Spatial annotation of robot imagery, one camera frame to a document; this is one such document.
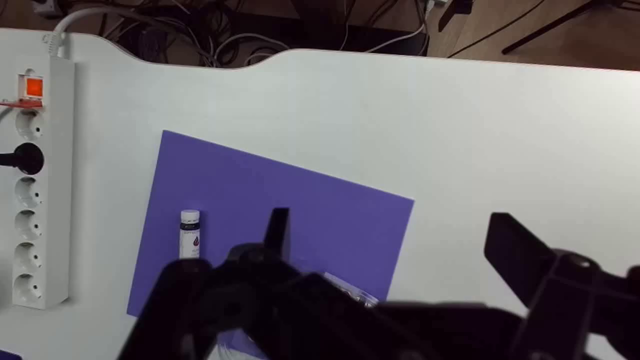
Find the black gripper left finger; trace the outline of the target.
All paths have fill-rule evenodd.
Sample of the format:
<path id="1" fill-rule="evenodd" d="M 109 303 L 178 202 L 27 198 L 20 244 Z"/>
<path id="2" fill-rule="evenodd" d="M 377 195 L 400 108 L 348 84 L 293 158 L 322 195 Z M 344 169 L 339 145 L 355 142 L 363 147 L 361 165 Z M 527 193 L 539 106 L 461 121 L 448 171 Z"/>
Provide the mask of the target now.
<path id="1" fill-rule="evenodd" d="M 166 264 L 118 360 L 207 360 L 231 330 L 269 360 L 428 360 L 414 335 L 284 261 L 289 219 L 277 209 L 265 238 L 233 248 L 218 267 Z"/>

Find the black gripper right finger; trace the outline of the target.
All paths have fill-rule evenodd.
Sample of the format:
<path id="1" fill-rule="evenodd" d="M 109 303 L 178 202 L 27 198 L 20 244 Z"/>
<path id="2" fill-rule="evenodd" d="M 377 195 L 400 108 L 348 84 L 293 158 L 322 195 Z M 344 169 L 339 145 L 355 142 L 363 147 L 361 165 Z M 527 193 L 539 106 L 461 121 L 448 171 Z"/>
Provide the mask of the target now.
<path id="1" fill-rule="evenodd" d="M 528 308 L 510 360 L 586 360 L 591 335 L 640 360 L 640 267 L 610 274 L 585 254 L 551 248 L 509 213 L 491 217 L 484 257 Z"/>

